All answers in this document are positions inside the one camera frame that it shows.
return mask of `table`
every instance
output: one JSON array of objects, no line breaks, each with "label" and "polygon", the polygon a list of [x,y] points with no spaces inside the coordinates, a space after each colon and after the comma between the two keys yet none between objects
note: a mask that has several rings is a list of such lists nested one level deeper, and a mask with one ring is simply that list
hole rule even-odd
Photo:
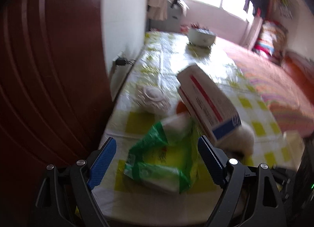
[{"label": "table", "polygon": [[117,153],[101,184],[92,193],[105,217],[146,226],[185,226],[205,222],[213,210],[221,189],[215,185],[200,159],[199,180],[181,195],[169,195],[135,183],[123,174],[128,150],[153,123],[165,116],[143,112],[132,100],[136,85],[158,86],[170,97],[175,114],[180,99],[176,74],[186,66],[198,64],[230,98],[242,121],[255,131],[254,154],[243,164],[293,166],[289,147],[261,97],[245,79],[227,54],[218,46],[209,49],[188,44],[180,34],[146,34],[145,49],[134,65],[119,95],[99,147],[108,137],[117,141]]}]

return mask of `white wall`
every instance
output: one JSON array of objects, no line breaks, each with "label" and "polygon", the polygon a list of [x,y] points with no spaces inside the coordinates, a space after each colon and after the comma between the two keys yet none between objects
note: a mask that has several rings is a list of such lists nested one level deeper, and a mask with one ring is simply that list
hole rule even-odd
[{"label": "white wall", "polygon": [[181,24],[199,23],[208,27],[219,37],[239,44],[248,23],[242,19],[217,8],[194,0],[184,0],[189,10],[182,17]]},{"label": "white wall", "polygon": [[[112,60],[121,52],[136,59],[144,44],[146,0],[101,0],[102,41],[107,73]],[[119,90],[130,65],[117,67],[111,81],[113,97]]]},{"label": "white wall", "polygon": [[289,30],[287,50],[314,60],[314,16],[304,0],[290,1],[293,5],[292,21],[280,17],[278,12],[274,14],[274,18]]}]

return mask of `blue gripper pad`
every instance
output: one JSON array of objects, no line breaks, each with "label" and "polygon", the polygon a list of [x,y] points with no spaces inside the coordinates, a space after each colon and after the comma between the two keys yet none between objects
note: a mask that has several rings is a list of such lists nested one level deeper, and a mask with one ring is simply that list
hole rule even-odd
[{"label": "blue gripper pad", "polygon": [[214,183],[223,187],[226,184],[224,168],[213,152],[214,147],[210,147],[206,140],[200,137],[198,139],[197,148]]},{"label": "blue gripper pad", "polygon": [[105,148],[101,151],[89,171],[89,180],[87,186],[92,190],[95,186],[100,185],[113,157],[117,151],[117,143],[111,138]]}]

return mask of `pink bedsheet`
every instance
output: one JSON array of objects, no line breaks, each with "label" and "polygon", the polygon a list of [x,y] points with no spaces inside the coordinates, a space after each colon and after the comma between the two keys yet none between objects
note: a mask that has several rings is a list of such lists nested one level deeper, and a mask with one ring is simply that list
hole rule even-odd
[{"label": "pink bedsheet", "polygon": [[285,71],[268,60],[221,38],[216,44],[234,60],[273,113],[281,131],[314,131],[314,106]]}]

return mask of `wooden panel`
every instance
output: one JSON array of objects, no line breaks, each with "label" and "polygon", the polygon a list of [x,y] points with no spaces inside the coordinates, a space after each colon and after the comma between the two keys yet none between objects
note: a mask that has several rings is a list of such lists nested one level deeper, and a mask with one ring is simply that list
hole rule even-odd
[{"label": "wooden panel", "polygon": [[0,56],[1,207],[25,224],[45,166],[86,158],[112,112],[100,0],[9,0]]}]

